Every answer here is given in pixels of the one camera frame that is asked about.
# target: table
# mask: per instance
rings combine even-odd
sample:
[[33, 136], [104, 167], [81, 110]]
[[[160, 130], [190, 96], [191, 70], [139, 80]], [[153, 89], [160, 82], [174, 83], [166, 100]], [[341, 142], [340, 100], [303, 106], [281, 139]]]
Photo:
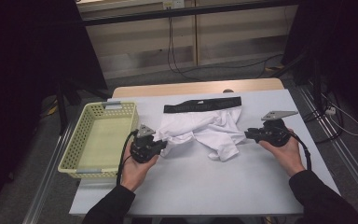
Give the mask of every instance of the table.
[[[270, 85], [272, 91], [265, 91], [267, 87], [263, 86], [263, 83], [266, 86]], [[227, 88], [242, 92], [191, 94], [195, 92], [220, 93]], [[179, 93], [179, 95], [166, 96], [164, 90], [171, 94]], [[238, 126], [242, 129], [261, 127], [260, 118], [271, 108], [296, 110], [289, 92], [282, 89], [279, 79], [119, 88], [114, 96], [115, 98], [123, 96], [125, 92], [138, 96], [157, 95], [153, 98], [150, 96], [117, 98], [118, 100], [136, 100], [140, 122], [147, 120], [151, 128], [158, 127], [160, 119], [156, 114], [159, 111], [162, 113], [161, 108], [164, 104], [177, 104], [185, 99], [240, 96], [243, 109]], [[296, 115], [285, 118], [284, 121], [288, 127], [294, 128], [308, 146], [313, 171], [327, 186], [338, 192], [301, 117]], [[207, 158], [208, 148], [198, 142], [173, 149], [175, 152], [171, 152], [171, 156], [158, 160], [149, 171], [144, 184], [137, 189], [137, 197], [132, 204], [129, 216], [224, 217], [302, 213], [302, 206], [296, 201], [287, 184], [289, 177], [273, 156], [260, 145], [255, 144], [253, 140], [247, 140], [244, 144], [238, 145], [238, 149], [239, 156], [227, 162], [210, 161]], [[85, 215], [114, 185], [113, 179], [82, 180], [70, 214]]]

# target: white cable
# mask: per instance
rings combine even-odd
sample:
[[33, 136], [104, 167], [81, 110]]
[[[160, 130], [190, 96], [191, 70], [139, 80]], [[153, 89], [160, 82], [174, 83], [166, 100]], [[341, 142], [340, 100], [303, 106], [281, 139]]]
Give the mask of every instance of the white cable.
[[[347, 112], [345, 112], [344, 110], [342, 110], [341, 108], [339, 108], [337, 105], [333, 104], [333, 102], [331, 102], [326, 96], [324, 96], [324, 94], [322, 93], [322, 97], [324, 99], [326, 99], [331, 105], [333, 105], [336, 109], [338, 109], [339, 111], [341, 111], [342, 113], [344, 113], [346, 116], [348, 116], [350, 119], [352, 119], [353, 121], [355, 121], [358, 124], [358, 121], [356, 119], [354, 119], [351, 115], [349, 115]], [[342, 129], [342, 131], [354, 135], [354, 136], [358, 136], [358, 133], [351, 133], [348, 130], [344, 129], [343, 127], [339, 126], [331, 117], [330, 115], [330, 119], [338, 126], [338, 128]]]

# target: black waistband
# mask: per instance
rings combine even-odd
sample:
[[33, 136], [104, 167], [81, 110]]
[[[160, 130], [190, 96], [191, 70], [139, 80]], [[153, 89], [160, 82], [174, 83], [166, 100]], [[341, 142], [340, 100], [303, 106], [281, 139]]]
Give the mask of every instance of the black waistband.
[[205, 112], [227, 109], [242, 105], [241, 97], [217, 98], [207, 100], [190, 100], [179, 105], [165, 105], [165, 114], [176, 114], [185, 112]]

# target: black horizontal bar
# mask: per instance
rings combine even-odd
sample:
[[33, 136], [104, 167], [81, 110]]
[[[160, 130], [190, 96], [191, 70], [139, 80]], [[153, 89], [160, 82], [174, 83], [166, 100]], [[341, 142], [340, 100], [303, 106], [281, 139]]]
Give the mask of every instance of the black horizontal bar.
[[55, 24], [39, 25], [39, 27], [40, 26], [78, 27], [78, 26], [94, 26], [94, 25], [103, 25], [103, 24], [110, 24], [110, 23], [120, 23], [126, 21], [145, 21], [145, 20], [154, 20], [154, 19], [162, 19], [162, 18], [169, 18], [169, 17], [183, 17], [183, 16], [201, 15], [201, 14], [209, 14], [209, 13], [217, 13], [217, 12], [257, 9], [257, 8], [265, 8], [265, 7], [286, 7], [286, 6], [298, 5], [300, 2], [303, 1], [305, 0], [264, 0], [264, 1], [262, 0], [262, 1], [253, 1], [253, 2], [237, 3], [237, 4], [229, 4], [229, 5], [219, 5], [219, 6], [187, 7], [187, 8], [178, 8], [172, 10], [134, 13], [130, 15], [89, 18], [83, 21], [66, 21], [66, 22], [55, 23]]

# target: person's left hand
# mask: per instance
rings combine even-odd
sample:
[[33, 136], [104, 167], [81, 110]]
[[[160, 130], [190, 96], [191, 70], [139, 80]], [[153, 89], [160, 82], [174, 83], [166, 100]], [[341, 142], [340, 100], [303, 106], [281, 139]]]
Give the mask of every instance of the person's left hand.
[[129, 157], [131, 155], [130, 148], [131, 143], [128, 143], [123, 157], [123, 160], [128, 159], [124, 161], [121, 185], [134, 192], [144, 182], [147, 171], [156, 164], [158, 155], [146, 163], [138, 163], [132, 157]]

